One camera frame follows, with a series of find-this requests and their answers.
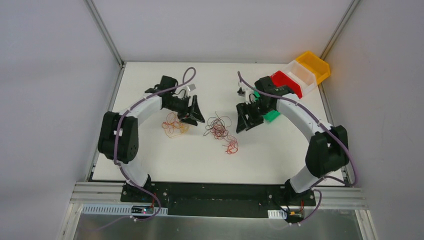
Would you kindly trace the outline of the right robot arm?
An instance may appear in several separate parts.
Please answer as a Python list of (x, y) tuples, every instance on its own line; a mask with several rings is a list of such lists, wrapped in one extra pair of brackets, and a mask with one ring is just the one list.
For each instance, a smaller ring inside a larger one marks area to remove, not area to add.
[(287, 85), (276, 86), (270, 76), (260, 78), (254, 86), (239, 77), (237, 93), (245, 98), (236, 105), (236, 133), (263, 124), (264, 115), (277, 111), (290, 120), (308, 141), (305, 166), (284, 183), (283, 199), (290, 205), (304, 195), (330, 172), (346, 166), (351, 159), (348, 133), (342, 126), (321, 121)]

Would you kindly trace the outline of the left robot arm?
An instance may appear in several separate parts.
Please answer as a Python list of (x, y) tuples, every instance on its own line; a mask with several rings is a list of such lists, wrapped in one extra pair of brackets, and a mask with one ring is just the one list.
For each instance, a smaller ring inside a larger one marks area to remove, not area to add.
[(133, 195), (140, 202), (149, 201), (153, 189), (149, 174), (136, 163), (139, 151), (139, 126), (156, 112), (167, 109), (176, 113), (180, 122), (192, 126), (204, 123), (197, 95), (190, 96), (186, 85), (193, 80), (162, 76), (160, 82), (148, 88), (132, 105), (120, 112), (103, 115), (97, 149), (116, 165), (125, 182), (134, 187)]

